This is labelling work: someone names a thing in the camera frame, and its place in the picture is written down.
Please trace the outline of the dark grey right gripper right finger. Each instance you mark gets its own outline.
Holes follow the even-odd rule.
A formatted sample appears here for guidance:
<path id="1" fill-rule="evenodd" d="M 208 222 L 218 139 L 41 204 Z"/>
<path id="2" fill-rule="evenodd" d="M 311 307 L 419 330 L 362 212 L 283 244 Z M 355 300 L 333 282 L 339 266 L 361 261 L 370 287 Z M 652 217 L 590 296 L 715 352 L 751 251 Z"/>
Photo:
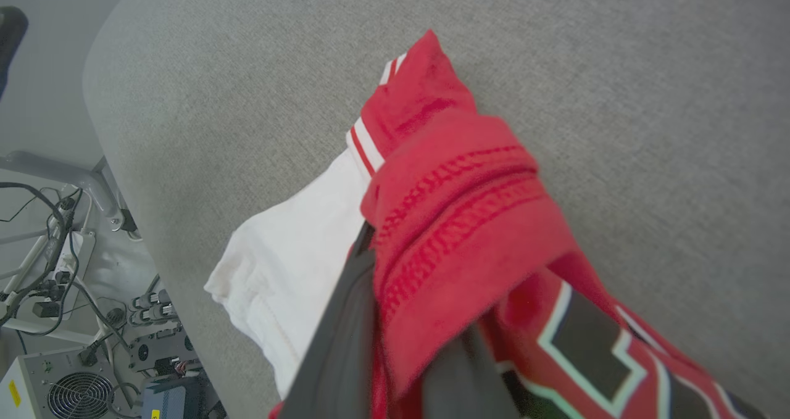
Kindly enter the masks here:
<path id="1" fill-rule="evenodd" d="M 479 328 L 449 341 L 422 375 L 424 418 L 519 418 Z"/>

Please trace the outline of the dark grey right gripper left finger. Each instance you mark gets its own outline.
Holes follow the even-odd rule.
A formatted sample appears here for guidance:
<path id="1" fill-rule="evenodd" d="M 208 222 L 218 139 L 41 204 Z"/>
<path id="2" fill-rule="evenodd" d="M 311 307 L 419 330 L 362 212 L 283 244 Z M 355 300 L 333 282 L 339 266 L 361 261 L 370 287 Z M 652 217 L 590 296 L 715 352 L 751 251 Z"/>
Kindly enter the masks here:
<path id="1" fill-rule="evenodd" d="M 367 222 L 362 225 L 280 418 L 372 416 L 374 232 Z"/>

